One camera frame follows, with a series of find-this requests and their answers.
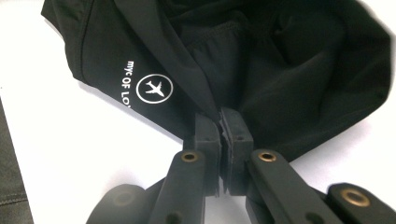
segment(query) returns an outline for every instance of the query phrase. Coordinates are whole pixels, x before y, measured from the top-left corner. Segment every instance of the black fabric bag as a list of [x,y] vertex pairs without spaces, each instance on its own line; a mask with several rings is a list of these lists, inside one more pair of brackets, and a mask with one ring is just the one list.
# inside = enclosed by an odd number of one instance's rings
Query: black fabric bag
[[76,79],[170,133],[238,110],[293,160],[387,99],[390,38],[352,0],[46,0]]

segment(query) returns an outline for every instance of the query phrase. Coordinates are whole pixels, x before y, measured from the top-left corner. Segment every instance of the white surface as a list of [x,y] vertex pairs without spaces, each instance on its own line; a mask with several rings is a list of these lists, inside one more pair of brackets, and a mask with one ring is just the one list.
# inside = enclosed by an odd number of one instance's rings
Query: white surface
[[[394,3],[364,2],[396,30]],[[109,189],[164,177],[181,141],[74,80],[42,3],[0,0],[0,94],[35,223],[85,223]],[[395,115],[393,91],[372,116],[292,165],[319,190],[349,182],[396,209]],[[249,223],[244,198],[207,198],[205,223]]]

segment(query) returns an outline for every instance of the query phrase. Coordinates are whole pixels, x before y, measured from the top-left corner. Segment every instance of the circular logo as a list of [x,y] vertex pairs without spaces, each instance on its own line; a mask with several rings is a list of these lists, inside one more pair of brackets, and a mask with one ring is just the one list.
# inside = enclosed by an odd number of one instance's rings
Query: circular logo
[[171,97],[173,83],[169,77],[151,74],[140,79],[136,85],[136,94],[145,103],[159,104]]

